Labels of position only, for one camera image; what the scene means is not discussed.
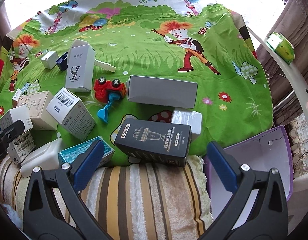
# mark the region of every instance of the teal box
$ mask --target teal box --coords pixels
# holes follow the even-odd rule
[[[104,144],[104,156],[98,166],[100,167],[105,163],[109,162],[114,154],[114,149],[110,147],[108,143],[103,140],[101,136],[97,136],[86,142],[80,143],[78,145],[60,151],[58,153],[59,165],[63,163],[72,163],[79,154],[86,152],[89,146],[91,146],[91,144],[96,140],[102,141]]]

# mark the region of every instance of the blue gripper pad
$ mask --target blue gripper pad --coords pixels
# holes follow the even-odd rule
[[[235,193],[238,189],[237,184],[237,172],[239,171],[238,162],[230,155],[224,152],[224,150],[216,142],[210,142],[207,145],[207,156],[212,163],[215,171],[217,172],[222,184],[227,191]],[[228,163],[228,159],[231,159],[233,164],[237,164],[236,172],[232,169]]]
[[[104,144],[101,140],[98,140],[94,141],[85,153],[80,154],[75,161],[73,161],[72,166],[76,165],[75,162],[81,162],[76,172],[73,174],[73,189],[76,192],[85,189],[102,160],[103,155]]]

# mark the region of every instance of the bed sheet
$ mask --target bed sheet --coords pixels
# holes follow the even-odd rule
[[[17,88],[24,94],[49,90],[55,95],[65,86],[66,71],[45,69],[40,57],[50,50],[61,56],[74,39],[88,41],[96,59],[117,67],[110,73],[94,66],[93,80],[103,76],[126,82],[133,74],[197,82],[193,110],[202,113],[203,121],[191,155],[204,155],[209,141],[227,147],[272,126],[268,82],[242,17],[205,0],[70,0],[37,12],[4,39],[0,118],[13,107]],[[97,118],[104,104],[94,91],[76,95],[96,121],[87,139],[101,135],[108,143],[126,116],[168,122],[173,111],[124,98],[113,104],[105,124]],[[57,131],[35,130],[32,136],[39,147],[57,133],[69,147],[79,143],[60,125]],[[139,162],[113,147],[110,165]]]

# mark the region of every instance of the striped cushion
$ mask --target striped cushion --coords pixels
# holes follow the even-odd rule
[[[0,191],[22,219],[29,178],[6,157],[0,162]],[[75,227],[58,189],[57,202]],[[156,163],[99,168],[80,196],[114,240],[196,240],[212,223],[202,160],[185,168]]]

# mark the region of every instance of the blue toy shovel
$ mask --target blue toy shovel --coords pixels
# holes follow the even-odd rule
[[[108,101],[107,105],[104,106],[103,109],[98,110],[97,117],[99,119],[101,119],[102,121],[104,121],[105,123],[108,123],[107,122],[107,119],[108,119],[108,116],[109,116],[108,110],[109,110],[110,106],[113,104],[113,102],[117,101],[119,99],[121,99],[121,95],[119,93],[110,92],[109,93],[109,101]]]

